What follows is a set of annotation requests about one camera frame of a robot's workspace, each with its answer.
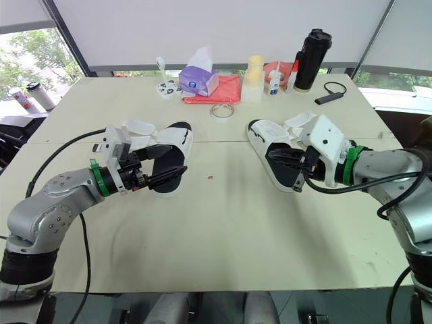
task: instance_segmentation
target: white slipper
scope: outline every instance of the white slipper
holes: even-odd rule
[[[171,145],[173,148],[155,159],[152,174],[157,174],[170,167],[186,166],[192,142],[192,128],[184,121],[174,123],[159,131],[156,136],[156,143]],[[152,192],[159,197],[171,197],[180,189],[181,184],[182,176],[179,176],[166,184],[154,187]]]
[[[293,192],[297,177],[296,172],[270,159],[268,154],[275,149],[291,148],[291,138],[287,130],[269,120],[252,120],[247,128],[249,141],[265,166],[271,181],[284,192]]]

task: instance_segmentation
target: black water bottle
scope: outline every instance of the black water bottle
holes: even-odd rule
[[[312,29],[304,40],[302,51],[299,52],[300,64],[294,83],[297,91],[307,92],[311,89],[324,55],[330,47],[331,35],[323,32],[322,29]]]

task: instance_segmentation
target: pink plastic bag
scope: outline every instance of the pink plastic bag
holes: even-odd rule
[[[200,96],[183,98],[185,103],[239,103],[240,77],[219,76],[219,86],[209,97]]]

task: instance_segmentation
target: white table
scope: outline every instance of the white table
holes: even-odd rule
[[[53,120],[69,115],[65,105],[56,109],[38,138],[50,130],[53,134]],[[368,125],[379,125],[378,117],[372,117],[375,121]],[[65,133],[73,130],[67,124]],[[83,124],[80,132],[102,126]],[[358,124],[358,130],[364,129]],[[54,142],[70,136],[56,133],[48,143],[26,144],[0,177],[0,234],[8,233],[7,215],[24,196],[28,180],[59,147]],[[91,152],[91,140],[62,152],[42,174],[35,192],[58,173],[88,167],[90,157],[101,162],[102,156]],[[394,138],[358,143],[377,150],[400,147]],[[114,194],[84,212],[92,257],[91,292],[380,287],[391,286],[406,266],[391,227],[375,214],[379,203],[367,194],[325,195],[306,186],[301,194],[280,192],[244,141],[195,142],[188,166],[183,188],[173,198],[157,198],[143,189],[123,197]],[[145,169],[151,172],[151,165],[146,163]],[[79,220],[65,237],[55,270],[53,290],[84,290]]]
[[[164,100],[155,91],[158,78],[83,78],[64,96],[49,116],[49,126],[39,128],[31,143],[67,142],[85,132],[125,119],[151,122],[158,129],[187,121],[194,130],[195,142],[247,141],[245,128],[251,120],[269,119],[283,123],[304,111],[327,115],[347,138],[393,137],[366,99],[346,74],[320,74],[307,93],[264,96],[260,105],[236,105],[234,115],[220,120],[210,115],[211,105],[187,105],[180,100]],[[317,105],[325,96],[323,85],[340,82],[347,87],[344,98]]]

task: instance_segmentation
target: bottle cap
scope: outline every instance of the bottle cap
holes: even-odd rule
[[[294,66],[292,67],[291,72],[297,72],[298,71],[298,60],[294,62]]]

